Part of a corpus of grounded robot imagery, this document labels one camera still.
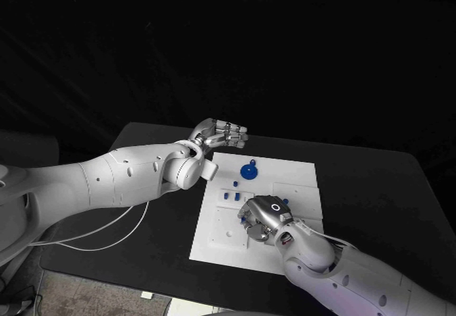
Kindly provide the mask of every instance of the black background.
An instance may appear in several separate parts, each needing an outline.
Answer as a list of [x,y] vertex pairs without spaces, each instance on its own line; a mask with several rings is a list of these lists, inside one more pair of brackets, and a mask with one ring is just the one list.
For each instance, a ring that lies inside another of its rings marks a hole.
[[451,216],[451,3],[5,1],[0,17],[0,128],[54,135],[60,163],[131,121],[211,117],[411,153]]

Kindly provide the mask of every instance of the white board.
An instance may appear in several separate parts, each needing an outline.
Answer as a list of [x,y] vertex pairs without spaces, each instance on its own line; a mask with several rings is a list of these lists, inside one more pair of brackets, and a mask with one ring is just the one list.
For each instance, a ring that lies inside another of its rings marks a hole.
[[[256,178],[240,176],[240,167],[255,160]],[[271,240],[259,243],[246,236],[237,211],[253,196],[288,200],[294,217],[323,232],[315,168],[311,163],[213,153],[217,172],[206,184],[190,259],[282,275],[281,257]]]

